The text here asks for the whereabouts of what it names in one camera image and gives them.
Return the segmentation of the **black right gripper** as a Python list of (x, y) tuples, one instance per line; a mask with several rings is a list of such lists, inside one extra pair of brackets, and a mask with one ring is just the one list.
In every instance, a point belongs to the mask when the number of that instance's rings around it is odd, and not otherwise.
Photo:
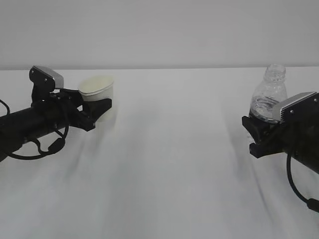
[(243, 116), (241, 121), (247, 131), (249, 153), (256, 158), (282, 152), (303, 158), (319, 150), (319, 125), (313, 122), (278, 124), (270, 129), (270, 123), (254, 116)]

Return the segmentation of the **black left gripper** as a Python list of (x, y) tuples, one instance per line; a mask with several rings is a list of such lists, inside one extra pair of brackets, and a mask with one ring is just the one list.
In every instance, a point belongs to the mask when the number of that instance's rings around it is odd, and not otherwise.
[(50, 129), (76, 127), (91, 131), (96, 122), (105, 122), (112, 109), (112, 99), (84, 101), (78, 90), (59, 89), (47, 92), (38, 87), (32, 89), (31, 106), (45, 118)]

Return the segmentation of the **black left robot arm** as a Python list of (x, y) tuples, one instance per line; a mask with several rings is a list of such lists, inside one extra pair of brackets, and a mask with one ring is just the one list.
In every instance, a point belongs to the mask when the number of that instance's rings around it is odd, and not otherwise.
[(111, 107), (110, 97), (88, 102), (76, 90), (49, 93), (29, 108), (0, 118), (0, 159), (27, 161), (56, 154), (71, 127), (91, 131)]

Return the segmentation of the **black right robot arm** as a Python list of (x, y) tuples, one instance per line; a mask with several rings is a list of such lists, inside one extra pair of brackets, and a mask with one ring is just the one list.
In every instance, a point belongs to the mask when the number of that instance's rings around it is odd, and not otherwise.
[(249, 151), (256, 158), (289, 153), (292, 158), (319, 172), (319, 123), (309, 119), (293, 123), (268, 123), (256, 117), (242, 117), (242, 125), (253, 138)]

